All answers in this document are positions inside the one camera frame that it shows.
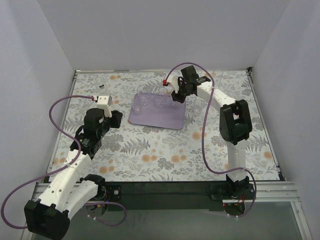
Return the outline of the clear stemmed glass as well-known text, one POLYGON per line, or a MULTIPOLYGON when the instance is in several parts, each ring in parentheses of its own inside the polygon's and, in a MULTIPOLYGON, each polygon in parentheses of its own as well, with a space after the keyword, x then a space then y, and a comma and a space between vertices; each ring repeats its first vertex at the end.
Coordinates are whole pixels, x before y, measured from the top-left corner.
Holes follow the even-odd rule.
POLYGON ((97 77, 95 79, 95 87, 99 96, 108 94, 107 81, 103 77, 97 77))

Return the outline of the faceted clear tumbler glass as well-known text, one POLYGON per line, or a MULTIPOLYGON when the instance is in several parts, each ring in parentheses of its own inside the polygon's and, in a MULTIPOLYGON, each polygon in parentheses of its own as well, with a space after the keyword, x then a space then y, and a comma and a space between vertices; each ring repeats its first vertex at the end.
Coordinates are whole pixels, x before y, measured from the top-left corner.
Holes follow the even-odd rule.
POLYGON ((137 96, 138 96, 139 101, 141 102, 142 105, 148 105, 149 104, 150 94, 151 94, 151 90, 145 84, 140 85, 137 88, 137 96))

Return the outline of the small clear glass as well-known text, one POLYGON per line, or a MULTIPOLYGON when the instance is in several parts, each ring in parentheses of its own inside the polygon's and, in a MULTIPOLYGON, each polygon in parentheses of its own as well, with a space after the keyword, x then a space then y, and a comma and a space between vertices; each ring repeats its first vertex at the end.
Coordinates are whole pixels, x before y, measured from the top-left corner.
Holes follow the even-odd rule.
POLYGON ((142 113, 143 110, 143 105, 141 104, 141 102, 139 100, 134 99, 132 101, 132 111, 134 114, 139 115, 142 113))

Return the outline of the tall clear glass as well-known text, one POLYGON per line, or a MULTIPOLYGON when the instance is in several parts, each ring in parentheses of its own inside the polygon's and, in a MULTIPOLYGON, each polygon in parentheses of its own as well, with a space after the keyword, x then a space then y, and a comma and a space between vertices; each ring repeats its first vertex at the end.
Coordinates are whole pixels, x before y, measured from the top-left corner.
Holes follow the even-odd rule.
POLYGON ((223 75, 224 75, 224 72, 220 69, 216 69, 213 71, 212 77, 214 79, 214 87, 215 88, 217 88, 217 89, 219 88, 223 75))

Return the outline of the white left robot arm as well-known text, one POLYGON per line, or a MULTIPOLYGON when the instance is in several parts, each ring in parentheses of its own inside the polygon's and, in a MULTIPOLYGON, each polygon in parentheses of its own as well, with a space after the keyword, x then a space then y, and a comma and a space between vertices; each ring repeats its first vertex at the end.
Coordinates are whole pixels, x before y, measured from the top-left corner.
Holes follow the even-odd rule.
POLYGON ((98 175, 81 180, 82 171, 92 162, 110 129, 121 126, 123 114, 117 110, 105 113, 101 108, 86 111, 70 145, 64 169, 58 172, 37 200, 24 207, 27 229, 51 240, 61 240, 67 233, 72 217, 87 201, 101 194, 105 179, 98 175))

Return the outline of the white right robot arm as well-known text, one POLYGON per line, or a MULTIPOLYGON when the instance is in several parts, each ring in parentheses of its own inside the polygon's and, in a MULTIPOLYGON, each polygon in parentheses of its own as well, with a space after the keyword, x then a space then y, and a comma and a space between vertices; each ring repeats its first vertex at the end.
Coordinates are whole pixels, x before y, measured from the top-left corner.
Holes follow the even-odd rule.
POLYGON ((249 188, 253 175, 246 167, 246 148, 253 130, 248 103, 236 100, 215 87, 215 80, 210 73, 199 76, 197 64, 183 63, 181 76, 167 74, 164 86, 172 88, 172 100, 184 103, 186 97, 195 95, 207 103, 206 110, 213 107, 219 111, 219 132, 227 145, 228 170, 222 171, 226 176, 226 191, 231 196, 242 194, 249 188))

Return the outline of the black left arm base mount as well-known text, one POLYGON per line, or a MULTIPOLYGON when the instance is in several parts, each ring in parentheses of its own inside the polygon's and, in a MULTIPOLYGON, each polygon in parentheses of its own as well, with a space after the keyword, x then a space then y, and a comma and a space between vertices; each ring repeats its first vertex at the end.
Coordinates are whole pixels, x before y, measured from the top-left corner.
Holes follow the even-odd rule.
POLYGON ((122 186, 119 184, 105 184, 98 187, 97 199, 108 201, 108 202, 117 202, 122 199, 122 186))

